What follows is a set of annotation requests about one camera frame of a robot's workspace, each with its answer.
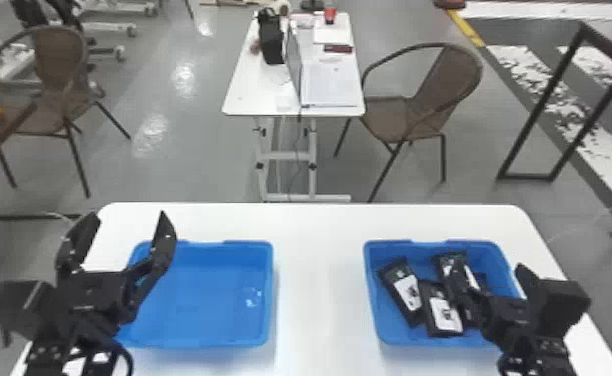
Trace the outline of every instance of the robotic arm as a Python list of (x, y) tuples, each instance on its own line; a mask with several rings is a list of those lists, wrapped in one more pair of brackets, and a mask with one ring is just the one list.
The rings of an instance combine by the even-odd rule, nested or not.
[(454, 260), (443, 277), (446, 293), (451, 304), (468, 311), (483, 337), (502, 351), (497, 362), (500, 375), (576, 376), (563, 339), (591, 303), (577, 282), (540, 279), (518, 264), (515, 275), (526, 300), (472, 287), (464, 267), (464, 259)]
[(61, 376), (66, 363), (85, 358), (82, 375), (111, 376), (119, 356), (133, 373), (131, 355), (114, 339), (173, 260), (177, 236), (161, 212), (149, 255), (119, 272), (87, 272), (82, 263), (101, 222), (94, 214), (66, 234), (56, 257), (56, 287), (43, 281), (0, 285), (0, 325), (33, 341), (26, 376)]

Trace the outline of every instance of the blue plastic tray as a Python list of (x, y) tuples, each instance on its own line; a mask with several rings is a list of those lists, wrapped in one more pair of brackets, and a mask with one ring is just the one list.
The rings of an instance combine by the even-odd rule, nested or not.
[[(149, 247), (136, 246), (129, 264)], [(259, 346), (268, 338), (272, 300), (271, 244), (179, 241), (168, 272), (116, 339), (130, 347)]]
[(492, 346), (476, 329), (467, 329), (459, 337), (431, 338), (427, 335), (425, 325), (410, 328), (378, 278), (378, 269), (400, 256), (406, 256), (418, 278), (438, 281), (430, 258), (449, 251), (465, 251), (472, 271), (486, 274), (488, 286), (494, 294), (519, 296), (509, 264), (494, 243), (470, 240), (449, 240), (443, 243), (369, 241), (364, 245), (364, 265), (376, 334), (383, 342), (405, 346)]

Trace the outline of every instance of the laptop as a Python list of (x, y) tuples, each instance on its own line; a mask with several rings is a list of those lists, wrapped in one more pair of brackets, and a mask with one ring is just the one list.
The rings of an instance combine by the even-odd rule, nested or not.
[(285, 65), (302, 107), (355, 107), (359, 78), (348, 61), (320, 60), (304, 64), (293, 29), (288, 27)]

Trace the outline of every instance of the white label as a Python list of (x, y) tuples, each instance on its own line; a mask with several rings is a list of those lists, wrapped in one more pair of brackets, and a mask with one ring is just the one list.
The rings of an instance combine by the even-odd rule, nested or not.
[(418, 291), (418, 280), (415, 275), (409, 275), (406, 278), (402, 278), (399, 281), (393, 283), (399, 296), (402, 297), (404, 305), (409, 311), (416, 311), (421, 306), (420, 292)]
[(444, 299), (430, 298), (434, 324), (440, 330), (462, 333), (462, 322), (455, 308), (451, 308)]
[(479, 282), (476, 281), (476, 277), (474, 277), (474, 273), (472, 273), (472, 270), (467, 265), (465, 265), (465, 274), (467, 274), (469, 285), (481, 291), (481, 286), (479, 286)]

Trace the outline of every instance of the black chair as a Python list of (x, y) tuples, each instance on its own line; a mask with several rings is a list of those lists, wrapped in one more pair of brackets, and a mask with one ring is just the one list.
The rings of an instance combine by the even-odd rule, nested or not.
[[(362, 88), (369, 74), (379, 66), (406, 53), (440, 48), (441, 52), (427, 73), (416, 94), (403, 96), (365, 97), (367, 112), (360, 118), (369, 132), (390, 152), (367, 202), (372, 202), (395, 162), (402, 146), (415, 140), (439, 137), (441, 145), (441, 181), (446, 180), (446, 125), (458, 103), (465, 99), (481, 81), (479, 58), (469, 50), (450, 43), (421, 43), (403, 48), (371, 64), (362, 74)], [(352, 118), (346, 121), (334, 157), (339, 155)]]

